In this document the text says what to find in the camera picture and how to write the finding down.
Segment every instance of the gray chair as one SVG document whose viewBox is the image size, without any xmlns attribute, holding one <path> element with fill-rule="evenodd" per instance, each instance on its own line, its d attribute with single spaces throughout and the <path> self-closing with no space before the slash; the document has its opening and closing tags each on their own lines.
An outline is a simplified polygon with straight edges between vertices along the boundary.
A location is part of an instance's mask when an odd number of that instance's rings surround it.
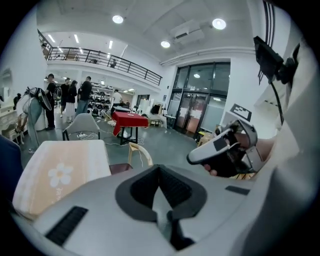
<svg viewBox="0 0 320 256">
<path fill-rule="evenodd" d="M 97 125 L 95 119 L 91 114 L 81 113 L 78 114 L 74 121 L 64 129 L 62 132 L 62 138 L 65 141 L 69 141 L 69 134 L 79 133 L 79 132 L 92 132 L 98 135 L 100 140 L 100 128 Z"/>
</svg>

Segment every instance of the chair backrest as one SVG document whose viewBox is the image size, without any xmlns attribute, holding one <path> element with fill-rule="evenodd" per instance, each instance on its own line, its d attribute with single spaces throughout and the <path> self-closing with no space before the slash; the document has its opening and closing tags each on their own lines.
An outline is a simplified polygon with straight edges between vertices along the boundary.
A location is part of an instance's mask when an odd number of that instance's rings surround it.
<svg viewBox="0 0 320 256">
<path fill-rule="evenodd" d="M 24 171 L 20 147 L 0 135 L 0 155 L 0 190 L 6 199 L 12 202 L 18 181 Z"/>
<path fill-rule="evenodd" d="M 63 140 L 65 141 L 65 136 L 66 139 L 69 140 L 69 134 L 78 132 L 92 132 L 98 134 L 100 140 L 100 128 L 91 114 L 78 114 L 74 121 L 62 132 Z"/>
<path fill-rule="evenodd" d="M 148 166 L 153 166 L 154 165 L 149 152 L 143 146 L 140 146 L 140 145 L 132 143 L 132 142 L 129 142 L 129 145 L 131 147 L 135 148 L 136 150 L 139 150 L 142 154 L 144 154 L 144 156 L 145 156 L 145 158 L 146 158 L 146 160 L 148 162 Z"/>
</svg>

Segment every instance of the ceiling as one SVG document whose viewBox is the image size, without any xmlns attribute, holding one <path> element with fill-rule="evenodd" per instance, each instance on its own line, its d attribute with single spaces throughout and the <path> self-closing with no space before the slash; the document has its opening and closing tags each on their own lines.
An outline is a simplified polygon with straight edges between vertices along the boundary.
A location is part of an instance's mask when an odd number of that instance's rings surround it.
<svg viewBox="0 0 320 256">
<path fill-rule="evenodd" d="M 123 23 L 115 24 L 114 15 L 124 17 Z M 212 27 L 215 18 L 225 20 L 224 30 Z M 43 0 L 37 23 L 42 33 L 108 36 L 159 61 L 198 50 L 253 47 L 247 0 Z M 186 26 L 189 39 L 175 39 Z M 161 47 L 164 40 L 170 48 Z"/>
<path fill-rule="evenodd" d="M 81 32 L 51 32 L 50 35 L 55 42 L 48 37 L 49 33 L 44 33 L 44 37 L 53 47 L 81 47 L 82 49 L 96 50 L 103 53 L 110 53 L 115 56 L 121 56 L 127 44 L 106 35 L 97 35 Z"/>
<path fill-rule="evenodd" d="M 64 82 L 64 78 L 70 78 L 71 81 L 77 79 L 77 70 L 51 70 L 50 73 L 54 74 L 54 80 L 56 82 Z M 144 88 L 142 86 L 139 86 L 137 84 L 127 82 L 122 79 L 118 79 L 115 77 L 110 77 L 107 75 L 102 75 L 94 72 L 82 72 L 82 78 L 80 82 L 83 82 L 86 80 L 86 77 L 91 77 L 91 82 L 92 83 L 101 83 L 101 81 L 104 81 L 104 84 L 106 86 L 112 86 L 114 88 L 118 88 L 121 90 L 129 90 L 129 89 L 134 89 L 134 92 L 137 94 L 154 94 L 155 92 L 153 90 L 149 90 L 147 88 Z"/>
</svg>

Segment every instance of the glass window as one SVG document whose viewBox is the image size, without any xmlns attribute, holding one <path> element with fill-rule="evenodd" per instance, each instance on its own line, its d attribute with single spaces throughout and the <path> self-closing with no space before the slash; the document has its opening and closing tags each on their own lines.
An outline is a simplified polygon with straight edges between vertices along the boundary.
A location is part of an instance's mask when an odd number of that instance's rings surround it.
<svg viewBox="0 0 320 256">
<path fill-rule="evenodd" d="M 179 69 L 178 79 L 176 80 L 175 88 L 183 88 L 188 75 L 188 67 Z"/>
<path fill-rule="evenodd" d="M 219 125 L 221 122 L 225 105 L 225 98 L 210 96 L 210 101 L 206 107 L 204 118 L 200 127 L 204 130 L 214 133 L 216 130 L 216 125 Z"/>
<path fill-rule="evenodd" d="M 213 89 L 228 92 L 230 80 L 230 63 L 217 63 L 214 70 Z"/>
<path fill-rule="evenodd" d="M 214 74 L 214 65 L 197 65 L 190 68 L 187 88 L 209 89 Z"/>
<path fill-rule="evenodd" d="M 175 117 L 177 115 L 180 99 L 181 93 L 172 93 L 169 109 L 167 111 L 168 116 Z"/>
</svg>

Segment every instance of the red table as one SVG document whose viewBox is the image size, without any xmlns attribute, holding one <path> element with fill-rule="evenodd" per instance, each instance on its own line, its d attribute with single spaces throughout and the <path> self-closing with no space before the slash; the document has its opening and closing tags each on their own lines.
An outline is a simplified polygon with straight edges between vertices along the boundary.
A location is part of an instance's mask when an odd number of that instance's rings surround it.
<svg viewBox="0 0 320 256">
<path fill-rule="evenodd" d="M 124 142 L 129 141 L 129 138 L 132 136 L 132 128 L 135 127 L 135 141 L 132 141 L 134 143 L 138 143 L 138 127 L 148 127 L 148 119 L 138 115 L 136 113 L 125 113 L 125 112 L 114 112 L 112 115 L 112 118 L 116 121 L 116 125 L 113 130 L 113 135 L 119 137 L 119 133 L 122 128 L 121 133 L 121 141 L 120 145 L 122 145 Z M 125 127 L 130 127 L 131 132 L 130 136 L 127 138 L 124 138 L 124 132 Z"/>
</svg>

